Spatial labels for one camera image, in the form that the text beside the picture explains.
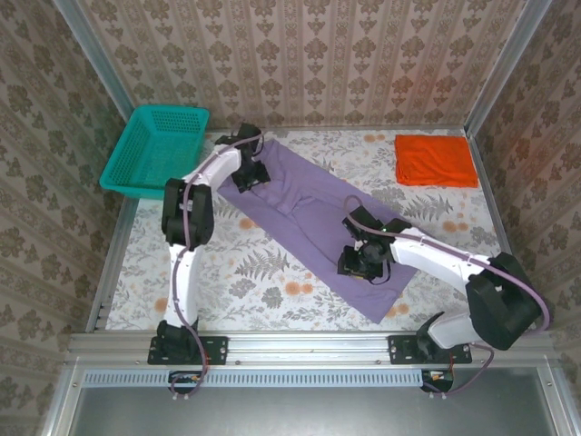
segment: purple towel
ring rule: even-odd
[[[384,223],[400,216],[277,141],[265,143],[259,159],[266,165],[270,183],[239,193],[229,177],[218,192],[348,304],[373,322],[380,322],[416,269],[394,264],[391,279],[381,285],[337,274],[343,246],[354,243],[341,223],[345,218],[343,201],[347,195],[357,195],[371,214]]]

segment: orange towel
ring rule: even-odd
[[[465,138],[398,134],[396,157],[401,184],[478,187]]]

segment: plastic basket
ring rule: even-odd
[[[210,114],[188,106],[139,106],[125,126],[100,184],[134,198],[162,199],[165,183],[198,164]]]

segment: wall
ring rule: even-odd
[[[91,308],[120,197],[98,185],[123,128],[50,1],[0,2],[0,434],[50,404]]]
[[[81,0],[134,105],[211,127],[460,125],[524,0]]]
[[[581,2],[555,0],[477,134],[508,239],[581,399]]]

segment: floral tablecloth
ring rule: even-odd
[[[267,139],[277,139],[354,184],[443,242],[474,253],[499,253],[482,189],[409,187],[396,182],[396,134],[462,133],[288,131],[267,134]],[[206,136],[205,154],[220,135]],[[383,321],[370,322],[218,194],[214,196],[214,216],[214,234],[199,274],[202,330],[415,330],[435,312],[467,306],[462,292],[417,272]],[[140,201],[108,330],[150,330],[163,318],[170,271],[161,217],[162,202]]]

